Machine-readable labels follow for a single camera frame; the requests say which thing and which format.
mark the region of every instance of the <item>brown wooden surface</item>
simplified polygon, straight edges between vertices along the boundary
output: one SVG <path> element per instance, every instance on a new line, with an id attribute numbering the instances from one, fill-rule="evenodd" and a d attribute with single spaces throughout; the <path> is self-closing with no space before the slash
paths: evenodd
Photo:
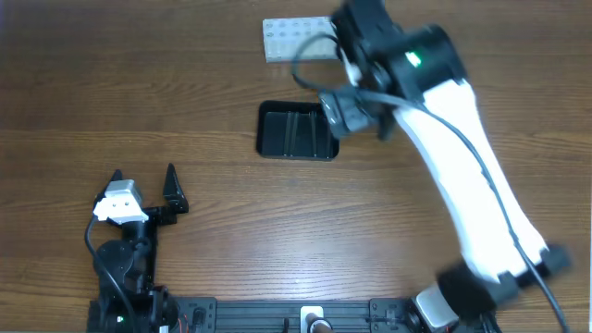
<path id="1" fill-rule="evenodd" d="M 191 212 L 162 228 L 159 283 L 223 300 L 415 294 L 459 258 L 447 209 L 411 142 L 361 134 L 332 163 L 254 150 L 265 99 L 312 101 L 268 65 L 262 19 L 327 15 L 338 0 L 0 2 L 0 329 L 85 328 L 98 284 L 82 234 L 115 168 L 162 203 L 168 162 Z M 531 221 L 568 244 L 551 283 L 587 331 L 590 1 L 397 0 L 405 27 L 438 22 L 471 74 L 500 163 Z M 316 64 L 315 79 L 340 78 Z M 94 243 L 118 237 L 99 226 Z M 540 291 L 506 331 L 558 331 Z"/>

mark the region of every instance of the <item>green indicator light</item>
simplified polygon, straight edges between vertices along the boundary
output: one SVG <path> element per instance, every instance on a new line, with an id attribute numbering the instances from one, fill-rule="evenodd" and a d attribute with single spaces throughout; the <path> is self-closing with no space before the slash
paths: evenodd
<path id="1" fill-rule="evenodd" d="M 420 59 L 419 56 L 417 56 L 417 53 L 415 53 L 415 52 L 407 52 L 407 53 L 405 53 L 405 56 L 407 56 L 407 60 L 409 60 L 409 62 L 415 68 L 418 68 L 419 65 L 422 64 L 422 59 Z"/>

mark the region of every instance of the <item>cable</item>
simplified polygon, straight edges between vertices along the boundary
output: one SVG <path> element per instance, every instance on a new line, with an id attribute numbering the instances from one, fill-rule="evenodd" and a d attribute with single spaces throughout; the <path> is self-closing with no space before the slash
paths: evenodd
<path id="1" fill-rule="evenodd" d="M 545 280 L 543 280 L 543 278 L 538 274 L 535 264 L 530 260 L 530 258 L 528 257 L 528 255 L 524 251 L 522 244 L 520 244 L 520 239 L 518 238 L 518 235 L 516 235 L 516 232 L 513 229 L 512 222 L 510 221 L 510 217 L 508 216 L 508 212 L 506 211 L 506 207 L 504 206 L 503 201 L 501 200 L 501 196 L 500 196 L 500 193 L 498 192 L 498 188 L 496 187 L 496 184 L 493 181 L 493 178 L 491 177 L 491 174 L 489 173 L 489 170 L 487 169 L 487 166 L 486 166 L 485 162 L 483 161 L 483 158 L 481 158 L 481 155 L 475 149 L 473 144 L 464 136 L 464 134 L 460 130 L 458 130 L 456 127 L 454 127 L 452 124 L 450 124 L 446 119 L 444 119 L 436 114 L 433 114 L 423 104 L 413 103 L 413 102 L 410 102 L 410 101 L 405 100 L 403 98 L 393 96 L 390 94 L 386 94 L 386 93 L 382 93 L 382 92 L 372 92 L 372 91 L 357 89 L 355 87 L 351 87 L 350 89 L 333 90 L 333 89 L 329 89 L 327 87 L 324 87 L 322 85 L 310 82 L 308 80 L 302 79 L 298 75 L 298 64 L 300 62 L 300 58 L 302 57 L 302 54 L 312 43 L 314 43 L 320 39 L 323 39 L 323 38 L 328 38 L 328 39 L 334 41 L 339 46 L 339 40 L 337 38 L 335 38 L 334 36 L 331 36 L 329 34 L 325 34 L 325 33 L 315 35 L 315 36 L 309 38 L 308 40 L 306 40 L 304 43 L 302 43 L 302 45 L 296 51 L 296 54 L 295 54 L 294 58 L 292 59 L 292 63 L 291 63 L 291 74 L 292 74 L 292 77 L 294 78 L 294 80 L 303 88 L 315 89 L 315 90 L 318 90 L 319 92 L 322 92 L 322 93 L 334 93 L 334 94 L 340 95 L 340 96 L 353 97 L 353 98 L 358 99 L 359 101 L 364 101 L 364 102 L 374 102 L 374 103 L 379 103 L 382 105 L 393 105 L 393 106 L 398 106 L 398 107 L 403 106 L 403 107 L 410 107 L 413 109 L 417 109 L 417 110 L 420 110 L 420 111 L 424 112 L 425 114 L 429 115 L 433 119 L 437 120 L 439 123 L 444 125 L 447 129 L 449 129 L 452 133 L 454 133 L 462 141 L 462 143 L 467 147 L 467 149 L 471 152 L 471 154 L 473 155 L 473 157 L 475 158 L 475 160 L 477 161 L 477 163 L 481 167 L 483 176 L 485 177 L 487 183 L 489 184 L 491 190 L 493 191 L 493 193 L 496 197 L 496 200 L 498 201 L 499 209 L 501 210 L 503 217 L 506 221 L 506 225 L 508 226 L 508 232 L 510 233 L 510 236 L 512 237 L 512 240 L 514 242 L 514 246 L 516 247 L 516 250 L 518 251 L 518 253 L 522 257 L 522 259 L 524 260 L 524 263 L 526 264 L 528 271 L 535 278 L 537 285 L 541 288 L 541 290 L 543 291 L 543 294 L 545 295 L 545 297 L 549 301 L 549 304 L 553 310 L 553 313 L 557 317 L 557 321 L 559 322 L 559 324 L 561 326 L 561 330 L 563 331 L 563 333 L 569 333 L 570 328 L 569 328 L 569 325 L 567 324 L 567 320 L 565 319 L 565 314 L 563 313 L 563 310 L 561 309 L 559 303 L 557 302 L 557 300 L 555 299 L 555 296 L 553 295 L 553 292 L 550 290 L 550 288 L 547 285 L 547 283 L 545 282 Z"/>
<path id="2" fill-rule="evenodd" d="M 121 290 L 121 288 L 119 287 L 111 273 L 109 273 L 109 271 L 107 270 L 105 263 L 103 262 L 101 257 L 99 257 L 99 254 L 94 250 L 93 245 L 91 244 L 91 229 L 93 229 L 94 223 L 96 223 L 96 221 L 98 221 L 98 218 L 97 216 L 93 215 L 91 221 L 89 221 L 89 225 L 86 227 L 86 231 L 84 232 L 84 242 L 86 243 L 86 247 L 89 249 L 92 258 L 94 259 L 94 262 L 99 266 L 99 269 L 102 270 L 103 273 L 107 276 L 107 279 L 109 280 L 109 282 L 111 282 L 111 285 L 113 285 L 115 292 L 117 293 L 121 301 L 123 301 L 123 303 L 125 304 L 126 309 L 128 310 L 129 318 L 131 319 L 131 326 L 133 332 L 140 333 L 138 319 L 136 318 L 136 313 L 133 311 L 133 307 L 131 307 L 130 299 L 128 299 L 123 290 Z"/>

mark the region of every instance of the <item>wood grain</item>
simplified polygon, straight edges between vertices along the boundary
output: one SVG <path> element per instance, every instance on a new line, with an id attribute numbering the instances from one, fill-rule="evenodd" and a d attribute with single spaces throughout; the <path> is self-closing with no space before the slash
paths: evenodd
<path id="1" fill-rule="evenodd" d="M 98 294 L 82 233 L 115 168 L 161 204 L 168 162 L 191 212 L 162 228 L 159 283 L 224 300 L 408 296 L 458 259 L 444 203 L 411 142 L 363 133 L 331 163 L 265 160 L 257 106 L 313 101 L 267 64 L 261 20 L 339 0 L 6 0 L 0 13 L 0 329 L 81 331 Z M 551 282 L 574 332 L 589 306 L 589 1 L 398 0 L 405 27 L 455 41 L 523 209 L 567 244 Z M 337 63 L 304 73 L 343 80 Z M 118 237 L 98 226 L 95 244 Z M 508 332 L 556 332 L 538 290 Z"/>

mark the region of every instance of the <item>white plastic part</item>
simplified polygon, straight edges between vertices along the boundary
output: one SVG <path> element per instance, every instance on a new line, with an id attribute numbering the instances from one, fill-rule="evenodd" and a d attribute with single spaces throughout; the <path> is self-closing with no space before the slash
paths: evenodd
<path id="1" fill-rule="evenodd" d="M 92 212 L 99 221 L 110 218 L 119 225 L 148 220 L 148 215 L 142 211 L 142 195 L 131 179 L 111 181 L 105 190 L 105 197 Z"/>
<path id="2" fill-rule="evenodd" d="M 471 85 L 449 80 L 425 92 L 424 98 L 432 113 L 449 121 L 473 143 L 487 165 L 524 251 L 535 265 L 540 263 L 540 252 L 547 245 L 526 218 L 501 171 L 483 131 Z M 469 268 L 493 282 L 499 282 L 498 275 L 507 271 L 515 277 L 525 272 L 526 264 L 513 244 L 494 192 L 463 142 L 420 110 L 400 108 L 394 115 L 438 185 Z"/>
<path id="3" fill-rule="evenodd" d="M 296 49 L 318 33 L 335 36 L 329 17 L 264 19 L 265 59 L 267 62 L 291 61 Z M 302 54 L 302 60 L 319 59 L 337 59 L 333 41 L 320 40 Z"/>

